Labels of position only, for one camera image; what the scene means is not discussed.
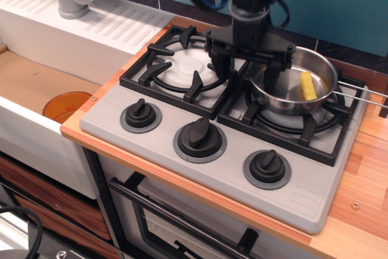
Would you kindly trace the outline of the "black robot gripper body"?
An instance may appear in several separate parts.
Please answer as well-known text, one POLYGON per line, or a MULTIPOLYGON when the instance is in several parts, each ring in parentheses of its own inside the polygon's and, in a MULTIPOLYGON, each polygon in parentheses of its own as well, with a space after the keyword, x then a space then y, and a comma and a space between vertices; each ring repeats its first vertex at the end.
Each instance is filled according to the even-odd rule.
POLYGON ((277 35, 270 27, 269 16, 246 21, 233 18, 232 25, 208 29, 204 32, 208 53, 217 47, 225 50, 232 58, 261 62, 268 65, 280 60, 282 69, 291 68, 296 45, 277 35))

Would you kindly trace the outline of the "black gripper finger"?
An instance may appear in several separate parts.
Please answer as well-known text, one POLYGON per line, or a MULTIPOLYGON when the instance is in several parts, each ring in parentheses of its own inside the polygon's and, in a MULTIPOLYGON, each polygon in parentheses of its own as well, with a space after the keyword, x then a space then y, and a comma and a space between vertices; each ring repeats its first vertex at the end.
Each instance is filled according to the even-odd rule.
POLYGON ((232 65, 232 57, 225 50, 214 47, 209 52, 211 62, 218 79, 225 81, 229 78, 229 72, 232 65))
POLYGON ((264 90, 271 92, 279 78, 282 69, 282 62, 280 60, 272 60, 264 71, 264 90))

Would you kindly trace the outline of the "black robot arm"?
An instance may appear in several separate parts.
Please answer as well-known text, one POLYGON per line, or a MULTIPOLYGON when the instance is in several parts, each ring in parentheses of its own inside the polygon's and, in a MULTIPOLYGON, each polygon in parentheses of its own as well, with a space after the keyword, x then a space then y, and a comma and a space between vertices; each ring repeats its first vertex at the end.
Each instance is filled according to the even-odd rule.
POLYGON ((197 7, 206 11, 221 10, 226 5, 232 17, 232 25, 217 29, 208 29, 206 51, 212 60, 217 77, 227 79, 232 58, 241 58, 262 63, 264 71, 264 90, 270 93, 279 78, 279 74, 292 65, 296 46, 277 35, 289 20, 275 27, 270 18, 270 6, 274 2, 287 12, 289 9, 283 0, 221 0, 212 5, 207 0, 191 0, 197 7))

